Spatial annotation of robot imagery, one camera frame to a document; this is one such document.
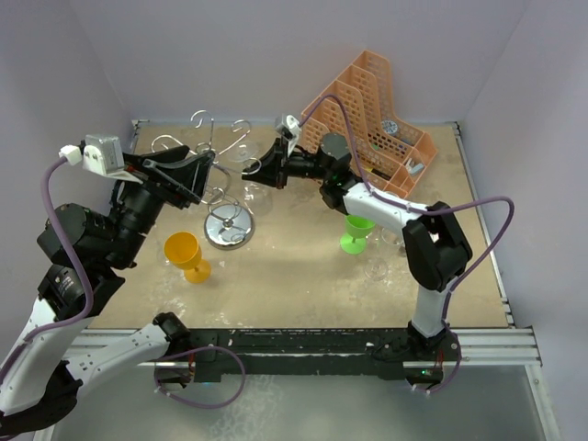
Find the green plastic goblet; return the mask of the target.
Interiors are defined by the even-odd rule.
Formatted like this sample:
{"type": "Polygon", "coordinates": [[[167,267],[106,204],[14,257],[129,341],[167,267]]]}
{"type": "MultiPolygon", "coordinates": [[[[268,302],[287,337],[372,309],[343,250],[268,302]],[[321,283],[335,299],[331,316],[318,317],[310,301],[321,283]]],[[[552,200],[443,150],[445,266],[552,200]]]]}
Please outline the green plastic goblet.
{"type": "Polygon", "coordinates": [[[357,255],[367,247],[367,237],[373,232],[376,223],[355,215],[345,217],[345,233],[340,238],[340,247],[347,254],[357,255]]]}

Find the clear wine glass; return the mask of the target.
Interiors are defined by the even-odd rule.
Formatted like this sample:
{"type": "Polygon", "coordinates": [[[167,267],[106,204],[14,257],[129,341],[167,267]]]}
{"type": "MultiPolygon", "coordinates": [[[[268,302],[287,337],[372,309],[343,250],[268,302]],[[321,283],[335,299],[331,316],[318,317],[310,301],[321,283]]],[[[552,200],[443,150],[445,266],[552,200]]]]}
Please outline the clear wine glass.
{"type": "Polygon", "coordinates": [[[390,272],[390,262],[394,255],[400,254],[404,247],[400,235],[376,226],[367,236],[364,273],[370,281],[381,281],[390,272]]]}
{"type": "MultiPolygon", "coordinates": [[[[252,177],[259,168],[257,154],[259,145],[255,142],[241,141],[227,152],[227,159],[232,168],[242,177],[252,177]]],[[[243,181],[244,205],[257,217],[268,214],[273,208],[273,199],[268,187],[256,182],[243,181]]]]}

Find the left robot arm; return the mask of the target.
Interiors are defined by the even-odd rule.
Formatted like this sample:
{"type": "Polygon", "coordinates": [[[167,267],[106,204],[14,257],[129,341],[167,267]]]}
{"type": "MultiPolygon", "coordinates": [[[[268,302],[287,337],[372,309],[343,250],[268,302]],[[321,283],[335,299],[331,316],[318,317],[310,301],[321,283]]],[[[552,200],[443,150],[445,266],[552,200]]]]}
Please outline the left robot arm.
{"type": "Polygon", "coordinates": [[[214,161],[214,153],[194,154],[185,145],[145,155],[122,153],[105,215],[73,203],[55,206],[53,172],[44,172],[47,220],[37,242],[51,267],[1,367],[4,440],[60,422],[92,387],[124,368],[186,355],[189,330],[175,314],[162,312],[101,353],[65,358],[75,338],[124,284],[120,271],[135,266],[162,208],[185,209],[202,200],[214,161]]]}

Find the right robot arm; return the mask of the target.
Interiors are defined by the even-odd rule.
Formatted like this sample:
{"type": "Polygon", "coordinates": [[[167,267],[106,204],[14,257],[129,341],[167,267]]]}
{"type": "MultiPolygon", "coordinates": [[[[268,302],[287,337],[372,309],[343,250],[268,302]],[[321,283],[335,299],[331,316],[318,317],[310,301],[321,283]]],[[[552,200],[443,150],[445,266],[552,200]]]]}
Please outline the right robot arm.
{"type": "Polygon", "coordinates": [[[465,273],[473,253],[449,206],[408,207],[359,177],[351,166],[352,152],[344,136],[328,133],[310,153],[288,140],[275,139],[261,159],[242,170],[242,179],[281,189],[291,177],[316,179],[322,200],[333,210],[373,221],[401,237],[408,267],[418,284],[416,307],[409,321],[410,352],[429,359],[448,337],[447,301],[450,284],[465,273]]]}

